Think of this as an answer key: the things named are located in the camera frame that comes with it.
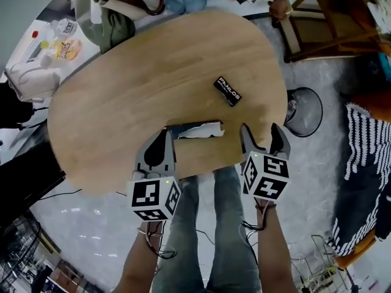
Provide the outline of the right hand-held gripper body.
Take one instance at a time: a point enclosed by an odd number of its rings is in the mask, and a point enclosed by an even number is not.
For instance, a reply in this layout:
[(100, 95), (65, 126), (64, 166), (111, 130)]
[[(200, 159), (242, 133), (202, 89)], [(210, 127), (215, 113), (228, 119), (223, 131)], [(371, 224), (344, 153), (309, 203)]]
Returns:
[(283, 151), (269, 154), (261, 150), (243, 150), (243, 155), (242, 194), (277, 201), (290, 183), (287, 154)]

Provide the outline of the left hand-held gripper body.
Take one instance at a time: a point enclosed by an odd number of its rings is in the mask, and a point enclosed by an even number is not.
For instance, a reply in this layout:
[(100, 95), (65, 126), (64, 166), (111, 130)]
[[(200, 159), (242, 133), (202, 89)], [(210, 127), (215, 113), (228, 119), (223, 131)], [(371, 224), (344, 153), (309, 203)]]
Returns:
[(174, 217), (181, 197), (175, 171), (176, 160), (165, 158), (158, 166), (136, 163), (127, 184), (131, 210), (144, 222), (166, 221)]

